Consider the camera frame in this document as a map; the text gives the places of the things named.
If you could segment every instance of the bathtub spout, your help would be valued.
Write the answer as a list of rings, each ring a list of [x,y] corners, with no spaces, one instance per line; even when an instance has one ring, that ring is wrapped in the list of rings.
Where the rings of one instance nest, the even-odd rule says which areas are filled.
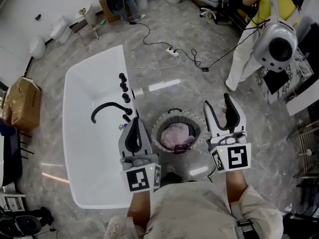
[[[119,108],[123,111],[125,111],[126,115],[131,115],[133,113],[132,109],[130,108],[125,108],[121,105],[119,105],[118,103],[115,103],[115,102],[108,102],[108,103],[105,103],[105,104],[102,104],[98,107],[95,108],[95,110],[92,112],[92,115],[91,115],[91,121],[95,124],[96,123],[96,120],[95,120],[95,115],[103,108],[105,107],[108,107],[108,106],[115,106],[116,108]]]

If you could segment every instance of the yellow shirt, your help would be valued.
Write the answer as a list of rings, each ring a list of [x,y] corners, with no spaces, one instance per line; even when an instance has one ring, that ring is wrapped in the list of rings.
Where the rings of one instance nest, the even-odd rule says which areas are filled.
[[[280,18],[286,20],[296,9],[293,1],[291,0],[278,0],[278,11]],[[270,2],[269,0],[259,0],[259,9],[257,14],[253,17],[255,23],[260,23],[266,20],[270,16]]]

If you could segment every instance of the beige shirt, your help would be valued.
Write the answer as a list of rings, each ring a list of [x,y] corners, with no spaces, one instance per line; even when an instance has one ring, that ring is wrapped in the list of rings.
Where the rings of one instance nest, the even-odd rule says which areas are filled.
[[[260,239],[280,239],[283,221],[279,210],[251,186],[239,200],[245,219],[261,229]],[[151,218],[146,232],[132,218],[111,218],[104,239],[237,239],[226,192],[209,182],[170,184],[151,196]]]

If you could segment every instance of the white bathtub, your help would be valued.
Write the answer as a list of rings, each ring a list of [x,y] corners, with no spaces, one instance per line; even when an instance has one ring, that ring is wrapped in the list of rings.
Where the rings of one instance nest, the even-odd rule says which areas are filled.
[[[63,146],[75,203],[85,209],[114,209],[129,206],[132,196],[121,180],[122,166],[118,140],[126,123],[125,114],[116,107],[106,107],[91,122],[92,111],[106,102],[134,109],[134,98],[128,81],[131,102],[122,99],[119,74],[127,76],[123,47],[92,56],[74,66],[66,74],[63,98]]]

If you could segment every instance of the white pants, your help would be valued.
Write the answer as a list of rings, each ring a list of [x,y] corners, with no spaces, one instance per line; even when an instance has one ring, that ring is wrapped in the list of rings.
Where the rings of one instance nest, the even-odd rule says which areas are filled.
[[[251,23],[246,26],[246,28],[250,27],[253,27]],[[254,31],[256,31],[256,28],[243,31],[238,43],[242,42]],[[251,56],[254,41],[257,38],[258,31],[249,36],[247,40],[240,44],[234,51],[233,64],[231,66],[228,79],[226,80],[226,86],[232,91],[236,90],[239,82],[246,80],[248,76],[262,66],[253,56]]]

